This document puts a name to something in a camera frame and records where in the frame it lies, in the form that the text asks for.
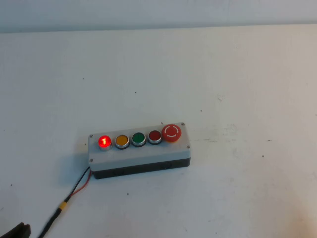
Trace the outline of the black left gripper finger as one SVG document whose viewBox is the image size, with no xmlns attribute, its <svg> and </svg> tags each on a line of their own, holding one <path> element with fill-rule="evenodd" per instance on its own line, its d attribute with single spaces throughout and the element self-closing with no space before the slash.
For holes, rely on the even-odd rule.
<svg viewBox="0 0 317 238">
<path fill-rule="evenodd" d="M 23 237 L 23 229 L 24 223 L 20 223 L 0 238 L 21 238 Z"/>
</svg>

